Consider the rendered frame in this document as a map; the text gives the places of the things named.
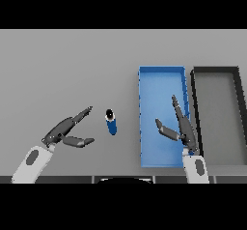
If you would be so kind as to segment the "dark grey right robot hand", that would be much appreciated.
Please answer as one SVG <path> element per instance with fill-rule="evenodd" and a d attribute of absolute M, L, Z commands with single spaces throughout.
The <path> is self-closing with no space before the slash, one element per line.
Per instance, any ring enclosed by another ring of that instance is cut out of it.
<path fill-rule="evenodd" d="M 189 156 L 193 156 L 198 152 L 193 127 L 190 121 L 188 120 L 187 116 L 182 114 L 180 105 L 175 95 L 172 95 L 172 105 L 175 109 L 176 116 L 178 119 L 179 132 L 176 132 L 173 129 L 169 129 L 163 126 L 162 122 L 158 118 L 156 118 L 155 123 L 158 128 L 158 132 L 161 135 L 166 136 L 167 138 L 172 139 L 174 141 L 180 140 L 184 145 L 184 148 L 187 150 L 187 154 Z"/>

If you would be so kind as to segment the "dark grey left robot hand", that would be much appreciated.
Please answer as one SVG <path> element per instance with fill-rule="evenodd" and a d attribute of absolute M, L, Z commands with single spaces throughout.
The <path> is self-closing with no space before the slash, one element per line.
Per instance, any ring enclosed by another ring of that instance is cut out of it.
<path fill-rule="evenodd" d="M 95 140 L 93 138 L 79 138 L 74 136 L 69 136 L 69 132 L 86 116 L 89 115 L 93 108 L 91 106 L 87 107 L 74 117 L 68 117 L 56 125 L 42 140 L 41 142 L 49 147 L 51 144 L 58 144 L 63 142 L 65 145 L 83 148 L 86 145 L 93 143 Z"/>

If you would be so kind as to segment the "blue bin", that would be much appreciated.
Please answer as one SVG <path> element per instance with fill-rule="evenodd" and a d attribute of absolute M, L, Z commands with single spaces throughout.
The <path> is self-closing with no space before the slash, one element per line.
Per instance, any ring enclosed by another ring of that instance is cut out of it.
<path fill-rule="evenodd" d="M 155 119 L 163 126 L 179 131 L 172 95 L 176 96 L 182 114 L 190 118 L 185 67 L 140 66 L 138 76 L 141 166 L 182 168 L 181 141 L 161 135 Z"/>

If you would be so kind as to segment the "dark grey bin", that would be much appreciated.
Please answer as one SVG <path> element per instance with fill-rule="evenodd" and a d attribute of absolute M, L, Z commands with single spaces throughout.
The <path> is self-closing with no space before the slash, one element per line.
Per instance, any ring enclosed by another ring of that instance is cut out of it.
<path fill-rule="evenodd" d="M 247 107 L 239 67 L 190 73 L 200 152 L 208 165 L 247 165 Z"/>

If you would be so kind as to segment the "blue pipe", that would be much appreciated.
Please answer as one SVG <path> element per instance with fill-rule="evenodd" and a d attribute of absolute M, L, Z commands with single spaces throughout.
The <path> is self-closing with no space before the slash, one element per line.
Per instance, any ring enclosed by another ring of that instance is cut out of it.
<path fill-rule="evenodd" d="M 117 122 L 116 116 L 112 109 L 106 110 L 105 120 L 109 133 L 115 135 L 117 133 Z"/>

